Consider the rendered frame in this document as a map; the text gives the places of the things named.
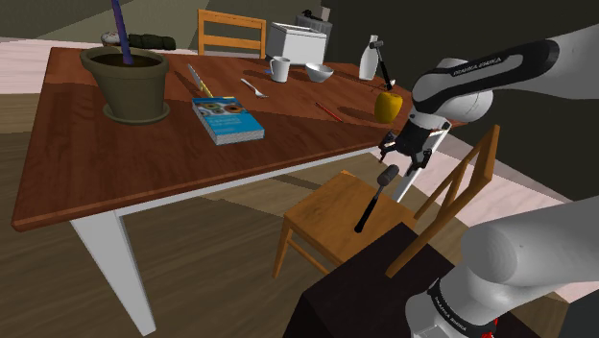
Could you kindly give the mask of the white bottle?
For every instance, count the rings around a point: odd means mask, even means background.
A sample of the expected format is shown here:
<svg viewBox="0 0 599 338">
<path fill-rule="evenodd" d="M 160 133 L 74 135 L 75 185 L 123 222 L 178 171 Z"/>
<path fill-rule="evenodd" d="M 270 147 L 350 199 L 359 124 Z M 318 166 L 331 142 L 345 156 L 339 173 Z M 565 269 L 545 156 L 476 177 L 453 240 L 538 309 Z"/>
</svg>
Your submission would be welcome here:
<svg viewBox="0 0 599 338">
<path fill-rule="evenodd" d="M 365 48 L 359 66 L 359 79 L 370 81 L 374 78 L 378 65 L 378 55 L 375 48 L 371 48 L 371 44 L 378 41 L 378 35 L 371 35 L 370 41 Z"/>
</svg>

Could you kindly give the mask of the silver fork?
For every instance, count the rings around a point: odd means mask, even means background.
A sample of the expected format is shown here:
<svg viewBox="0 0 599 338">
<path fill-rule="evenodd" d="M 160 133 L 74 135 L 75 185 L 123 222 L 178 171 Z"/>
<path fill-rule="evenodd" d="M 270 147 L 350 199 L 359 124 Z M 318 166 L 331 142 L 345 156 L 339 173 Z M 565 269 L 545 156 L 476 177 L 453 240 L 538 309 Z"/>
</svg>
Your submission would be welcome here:
<svg viewBox="0 0 599 338">
<path fill-rule="evenodd" d="M 269 97 L 268 95 L 266 95 L 266 94 L 262 93 L 261 91 L 259 91 L 259 90 L 258 90 L 258 89 L 257 89 L 257 88 L 254 86 L 254 85 L 252 85 L 252 84 L 251 84 L 250 82 L 248 82 L 246 79 L 243 79 L 243 78 L 242 78 L 242 79 L 240 79 L 240 81 L 241 81 L 243 84 L 245 84 L 246 86 L 248 86 L 250 89 L 252 89 L 252 90 L 253 90 L 253 92 L 254 92 L 254 95 L 255 95 L 257 98 L 268 98 L 268 97 Z"/>
</svg>

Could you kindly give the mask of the olive flower pot purple stem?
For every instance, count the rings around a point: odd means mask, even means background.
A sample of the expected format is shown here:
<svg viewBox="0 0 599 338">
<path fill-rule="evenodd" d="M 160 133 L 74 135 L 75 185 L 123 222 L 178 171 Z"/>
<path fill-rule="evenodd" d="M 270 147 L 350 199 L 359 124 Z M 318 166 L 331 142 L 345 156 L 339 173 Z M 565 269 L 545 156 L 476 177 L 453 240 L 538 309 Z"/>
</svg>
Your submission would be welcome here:
<svg viewBox="0 0 599 338">
<path fill-rule="evenodd" d="M 123 124 L 153 124 L 170 111 L 164 103 L 169 62 L 160 54 L 130 46 L 120 3 L 110 2 L 120 45 L 82 51 L 82 65 L 106 99 L 108 117 Z"/>
</svg>

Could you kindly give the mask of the dark green roll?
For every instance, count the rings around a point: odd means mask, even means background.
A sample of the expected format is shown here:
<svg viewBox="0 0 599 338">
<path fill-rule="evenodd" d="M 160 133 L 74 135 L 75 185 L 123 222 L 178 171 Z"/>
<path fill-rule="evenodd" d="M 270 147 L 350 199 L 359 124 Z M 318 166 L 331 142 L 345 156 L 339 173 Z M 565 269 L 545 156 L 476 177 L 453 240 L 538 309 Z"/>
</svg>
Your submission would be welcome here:
<svg viewBox="0 0 599 338">
<path fill-rule="evenodd" d="M 129 34 L 129 45 L 140 49 L 176 50 L 177 44 L 170 36 L 157 36 L 151 34 Z"/>
</svg>

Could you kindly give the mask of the dark robot stand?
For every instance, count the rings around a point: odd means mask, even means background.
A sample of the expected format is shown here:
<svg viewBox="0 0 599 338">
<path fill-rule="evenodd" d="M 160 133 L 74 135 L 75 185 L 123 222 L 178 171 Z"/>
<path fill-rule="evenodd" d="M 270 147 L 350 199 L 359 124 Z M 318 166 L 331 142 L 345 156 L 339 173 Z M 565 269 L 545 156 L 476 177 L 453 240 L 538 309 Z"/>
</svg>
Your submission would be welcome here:
<svg viewBox="0 0 599 338">
<path fill-rule="evenodd" d="M 399 223 L 306 289 L 283 338 L 411 338 L 406 302 L 454 267 L 427 245 L 388 278 L 389 265 L 416 238 Z"/>
</svg>

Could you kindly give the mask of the grey appliance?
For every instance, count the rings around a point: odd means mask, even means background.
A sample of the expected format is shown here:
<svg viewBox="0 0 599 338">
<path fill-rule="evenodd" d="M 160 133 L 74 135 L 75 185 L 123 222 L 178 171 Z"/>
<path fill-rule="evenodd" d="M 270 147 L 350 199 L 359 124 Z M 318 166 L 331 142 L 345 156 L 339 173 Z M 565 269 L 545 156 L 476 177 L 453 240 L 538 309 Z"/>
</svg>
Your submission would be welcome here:
<svg viewBox="0 0 599 338">
<path fill-rule="evenodd" d="M 301 14 L 298 14 L 295 19 L 295 24 L 301 27 L 307 27 L 317 32 L 330 36 L 332 31 L 332 24 L 328 21 L 323 21 L 320 17 L 317 17 L 312 13 L 311 10 L 304 10 Z"/>
</svg>

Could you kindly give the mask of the black hammer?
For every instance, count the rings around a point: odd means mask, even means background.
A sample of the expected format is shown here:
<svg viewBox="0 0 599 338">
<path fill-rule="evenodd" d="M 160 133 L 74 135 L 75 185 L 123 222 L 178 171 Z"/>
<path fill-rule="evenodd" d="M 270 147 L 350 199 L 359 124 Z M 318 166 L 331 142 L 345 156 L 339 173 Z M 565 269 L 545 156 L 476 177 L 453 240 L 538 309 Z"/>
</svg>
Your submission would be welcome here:
<svg viewBox="0 0 599 338">
<path fill-rule="evenodd" d="M 377 40 L 377 41 L 369 43 L 369 47 L 371 49 L 375 50 L 376 53 L 377 53 L 378 63 L 380 64 L 381 71 L 382 71 L 382 74 L 383 74 L 383 78 L 385 80 L 385 87 L 386 87 L 387 90 L 391 90 L 393 88 L 393 85 L 395 84 L 395 81 L 390 78 L 390 76 L 388 74 L 388 71 L 387 71 L 386 64 L 385 64 L 385 62 L 383 60 L 382 53 L 381 53 L 381 50 L 380 50 L 380 48 L 383 45 L 384 45 L 384 42 L 382 40 Z"/>
<path fill-rule="evenodd" d="M 382 190 L 390 184 L 390 182 L 398 175 L 398 172 L 399 172 L 398 166 L 395 164 L 392 164 L 392 165 L 389 165 L 377 177 L 378 189 L 377 189 L 376 193 L 374 194 L 374 196 L 372 197 L 371 201 L 369 202 L 368 206 L 366 207 L 360 220 L 354 227 L 354 231 L 356 233 L 360 233 L 363 231 L 363 228 L 364 228 L 365 224 L 367 223 L 367 221 L 378 201 L 378 198 L 379 198 L 380 194 L 382 193 Z"/>
</svg>

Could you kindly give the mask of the white bowl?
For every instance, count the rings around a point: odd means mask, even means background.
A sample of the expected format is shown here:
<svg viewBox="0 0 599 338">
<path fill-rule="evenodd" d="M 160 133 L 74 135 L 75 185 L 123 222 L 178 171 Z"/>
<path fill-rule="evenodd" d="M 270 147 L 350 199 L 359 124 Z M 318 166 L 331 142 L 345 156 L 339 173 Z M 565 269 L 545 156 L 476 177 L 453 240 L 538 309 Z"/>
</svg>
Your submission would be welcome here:
<svg viewBox="0 0 599 338">
<path fill-rule="evenodd" d="M 314 83 L 322 83 L 334 73 L 332 68 L 318 63 L 307 63 L 305 70 L 308 78 Z"/>
</svg>

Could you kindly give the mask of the wooden chair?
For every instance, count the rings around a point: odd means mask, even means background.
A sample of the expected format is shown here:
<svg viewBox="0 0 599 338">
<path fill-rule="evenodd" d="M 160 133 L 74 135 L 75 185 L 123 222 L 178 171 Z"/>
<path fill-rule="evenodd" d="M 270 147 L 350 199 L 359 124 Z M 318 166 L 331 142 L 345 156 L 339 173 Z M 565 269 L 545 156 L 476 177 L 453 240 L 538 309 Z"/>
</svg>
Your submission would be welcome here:
<svg viewBox="0 0 599 338">
<path fill-rule="evenodd" d="M 356 233 L 354 227 L 378 188 L 347 171 L 339 173 L 284 213 L 273 276 L 278 276 L 289 247 L 323 274 L 329 273 L 292 239 L 293 233 L 335 266 L 340 266 L 397 224 L 402 223 L 412 229 L 429 206 L 444 193 L 436 218 L 387 269 L 386 275 L 393 277 L 492 180 L 499 132 L 500 127 L 493 126 L 417 212 L 381 193 L 360 233 Z"/>
<path fill-rule="evenodd" d="M 260 39 L 235 38 L 228 36 L 211 36 L 204 32 L 206 22 L 229 26 L 255 29 L 260 32 Z M 259 58 L 266 58 L 266 27 L 264 19 L 246 17 L 237 14 L 198 10 L 198 54 L 204 55 L 206 45 L 230 48 L 251 49 L 259 52 Z"/>
</svg>

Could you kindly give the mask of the white box appliance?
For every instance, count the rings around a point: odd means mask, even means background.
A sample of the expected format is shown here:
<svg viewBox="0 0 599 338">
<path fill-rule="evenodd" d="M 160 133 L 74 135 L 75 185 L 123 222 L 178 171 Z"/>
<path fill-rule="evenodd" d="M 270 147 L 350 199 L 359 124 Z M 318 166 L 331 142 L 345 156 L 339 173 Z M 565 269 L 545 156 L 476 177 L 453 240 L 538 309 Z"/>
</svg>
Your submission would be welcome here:
<svg viewBox="0 0 599 338">
<path fill-rule="evenodd" d="M 322 64 L 325 45 L 326 34 L 307 27 L 272 22 L 267 33 L 266 55 L 286 58 L 293 65 Z"/>
</svg>

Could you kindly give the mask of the blue book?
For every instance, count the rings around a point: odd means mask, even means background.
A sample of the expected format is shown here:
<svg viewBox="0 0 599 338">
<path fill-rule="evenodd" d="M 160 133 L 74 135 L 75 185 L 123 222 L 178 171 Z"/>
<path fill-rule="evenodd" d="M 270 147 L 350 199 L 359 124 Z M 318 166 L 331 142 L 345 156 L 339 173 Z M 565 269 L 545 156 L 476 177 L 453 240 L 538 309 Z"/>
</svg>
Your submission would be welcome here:
<svg viewBox="0 0 599 338">
<path fill-rule="evenodd" d="M 262 139 L 264 128 L 234 97 L 194 98 L 192 109 L 216 145 Z"/>
</svg>

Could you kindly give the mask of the white mug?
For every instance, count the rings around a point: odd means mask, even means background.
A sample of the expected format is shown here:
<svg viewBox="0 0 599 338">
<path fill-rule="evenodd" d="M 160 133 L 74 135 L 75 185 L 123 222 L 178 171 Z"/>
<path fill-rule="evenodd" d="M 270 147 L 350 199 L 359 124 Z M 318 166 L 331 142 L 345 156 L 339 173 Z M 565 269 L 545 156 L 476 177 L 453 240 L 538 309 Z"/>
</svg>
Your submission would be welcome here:
<svg viewBox="0 0 599 338">
<path fill-rule="evenodd" d="M 270 60 L 271 79 L 278 83 L 286 83 L 291 61 L 284 57 L 272 57 Z"/>
</svg>

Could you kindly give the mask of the yellow-handled knife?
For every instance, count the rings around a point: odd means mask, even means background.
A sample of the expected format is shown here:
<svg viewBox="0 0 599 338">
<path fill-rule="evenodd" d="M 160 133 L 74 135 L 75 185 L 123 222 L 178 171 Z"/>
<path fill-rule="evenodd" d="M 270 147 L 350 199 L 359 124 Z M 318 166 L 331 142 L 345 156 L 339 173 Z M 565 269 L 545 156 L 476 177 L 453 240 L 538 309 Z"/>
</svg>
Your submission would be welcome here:
<svg viewBox="0 0 599 338">
<path fill-rule="evenodd" d="M 212 98 L 213 95 L 210 92 L 210 90 L 208 89 L 208 87 L 205 85 L 205 83 L 202 81 L 202 79 L 199 77 L 198 73 L 196 72 L 196 70 L 193 68 L 193 66 L 191 64 L 187 64 L 187 67 L 197 85 L 197 87 L 209 98 Z"/>
</svg>

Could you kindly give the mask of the wooden table with white legs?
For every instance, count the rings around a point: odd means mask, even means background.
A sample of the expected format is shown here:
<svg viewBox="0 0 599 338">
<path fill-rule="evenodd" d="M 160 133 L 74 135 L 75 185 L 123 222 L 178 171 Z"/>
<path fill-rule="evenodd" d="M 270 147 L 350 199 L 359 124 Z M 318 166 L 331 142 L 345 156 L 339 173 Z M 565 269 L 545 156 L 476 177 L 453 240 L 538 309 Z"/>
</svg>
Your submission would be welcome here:
<svg viewBox="0 0 599 338">
<path fill-rule="evenodd" d="M 336 64 L 321 84 L 302 70 L 278 84 L 267 79 L 263 60 L 171 54 L 168 61 L 168 116 L 127 126 L 103 115 L 105 98 L 80 51 L 52 48 L 12 216 L 18 231 L 72 222 L 145 335 L 156 326 L 125 215 L 364 154 L 388 130 L 372 117 L 378 84 L 359 81 L 349 63 Z M 237 98 L 264 127 L 264 138 L 214 144 L 192 111 L 197 89 L 187 64 L 214 92 Z M 242 78 L 269 97 L 257 98 Z"/>
</svg>

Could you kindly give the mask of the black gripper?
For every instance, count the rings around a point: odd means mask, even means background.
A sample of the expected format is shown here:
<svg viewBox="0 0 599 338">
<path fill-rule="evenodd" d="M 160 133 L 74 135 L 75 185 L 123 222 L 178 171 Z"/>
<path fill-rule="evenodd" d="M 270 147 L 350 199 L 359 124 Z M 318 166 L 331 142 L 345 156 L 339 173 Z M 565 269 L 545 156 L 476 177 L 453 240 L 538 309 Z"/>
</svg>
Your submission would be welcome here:
<svg viewBox="0 0 599 338">
<path fill-rule="evenodd" d="M 388 132 L 379 143 L 380 150 L 379 161 L 382 162 L 389 152 L 397 150 L 405 156 L 411 157 L 411 164 L 405 175 L 426 167 L 432 156 L 431 149 L 423 149 L 423 145 L 430 135 L 430 130 L 419 127 L 413 122 L 407 122 L 401 132 L 396 136 L 393 132 Z"/>
</svg>

